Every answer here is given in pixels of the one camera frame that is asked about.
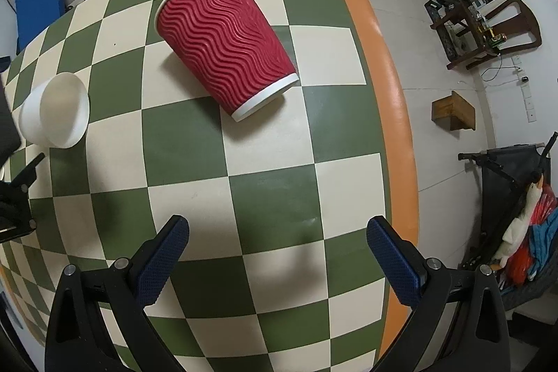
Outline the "checkered green cream tablecloth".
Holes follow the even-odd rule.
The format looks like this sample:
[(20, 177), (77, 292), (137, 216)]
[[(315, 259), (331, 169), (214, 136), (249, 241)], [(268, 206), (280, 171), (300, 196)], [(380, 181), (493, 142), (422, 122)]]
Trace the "checkered green cream tablecloth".
[(37, 228), (1, 247), (28, 348), (66, 265), (108, 267), (179, 214), (190, 240), (146, 314), (184, 369), (371, 369), (399, 329), (365, 233), (392, 212), (379, 102), (409, 121), (368, 0), (256, 0), (300, 79), (241, 122), (157, 34), (162, 1), (87, 0), (3, 73), (14, 114), (61, 73), (91, 106), (74, 147), (23, 143), (4, 170), (41, 159)]

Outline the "dark wooden chair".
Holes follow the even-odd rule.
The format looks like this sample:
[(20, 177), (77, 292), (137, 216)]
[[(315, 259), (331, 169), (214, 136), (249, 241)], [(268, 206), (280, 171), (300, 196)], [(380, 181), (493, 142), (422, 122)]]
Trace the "dark wooden chair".
[[(530, 51), (543, 43), (540, 25), (533, 11), (522, 0), (506, 0), (486, 15), (479, 12), (473, 13), (461, 1), (441, 17), (436, 6), (434, 1), (428, 1), (425, 4), (432, 20), (430, 28), (436, 31), (445, 49), (448, 70), (453, 70), (464, 63), (465, 68), (471, 70), (496, 58)], [(516, 15), (503, 22), (490, 25), (490, 20), (511, 6), (516, 7)], [(448, 23), (460, 24), (461, 30), (456, 33), (456, 36), (460, 38), (471, 34), (476, 47), (460, 55), (457, 45), (453, 43), (446, 27)]]

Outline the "red blue clothes pile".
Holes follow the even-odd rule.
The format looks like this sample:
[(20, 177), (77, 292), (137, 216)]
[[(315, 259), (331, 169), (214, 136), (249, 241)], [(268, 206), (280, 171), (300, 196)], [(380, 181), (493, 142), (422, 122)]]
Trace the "red blue clothes pile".
[(544, 183), (526, 237), (506, 265), (506, 276), (511, 284), (522, 286), (526, 280), (532, 281), (542, 273), (556, 233), (557, 198), (550, 185)]

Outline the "plain white paper cup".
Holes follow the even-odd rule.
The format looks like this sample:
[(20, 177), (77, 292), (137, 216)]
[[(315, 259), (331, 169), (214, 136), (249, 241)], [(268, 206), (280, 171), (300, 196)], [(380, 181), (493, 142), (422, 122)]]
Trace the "plain white paper cup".
[(34, 88), (23, 103), (19, 127), (31, 144), (68, 149), (84, 136), (90, 100), (81, 79), (60, 73)]

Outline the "white goose plush toy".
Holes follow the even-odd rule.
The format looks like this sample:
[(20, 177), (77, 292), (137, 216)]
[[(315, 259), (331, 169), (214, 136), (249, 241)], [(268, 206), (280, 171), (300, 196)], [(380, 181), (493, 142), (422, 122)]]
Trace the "white goose plush toy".
[(494, 269), (502, 269), (506, 266), (507, 261), (517, 252), (521, 243), (525, 239), (530, 220), (533, 217), (535, 207), (542, 196), (544, 185), (544, 177), (535, 183), (530, 183), (526, 193), (525, 206), (520, 213), (506, 228), (501, 244), (497, 252), (493, 256)]

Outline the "red ripple paper cup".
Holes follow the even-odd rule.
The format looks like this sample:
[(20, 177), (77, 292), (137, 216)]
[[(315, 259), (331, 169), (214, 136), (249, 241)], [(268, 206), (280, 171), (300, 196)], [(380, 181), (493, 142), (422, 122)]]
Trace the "red ripple paper cup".
[(299, 81), (255, 0), (163, 0), (154, 27), (235, 121)]

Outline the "small wooden stool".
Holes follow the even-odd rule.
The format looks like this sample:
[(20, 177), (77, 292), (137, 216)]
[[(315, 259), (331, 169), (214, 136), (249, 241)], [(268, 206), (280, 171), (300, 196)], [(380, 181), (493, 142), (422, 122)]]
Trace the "small wooden stool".
[(474, 106), (455, 91), (432, 102), (431, 120), (448, 131), (476, 129)]

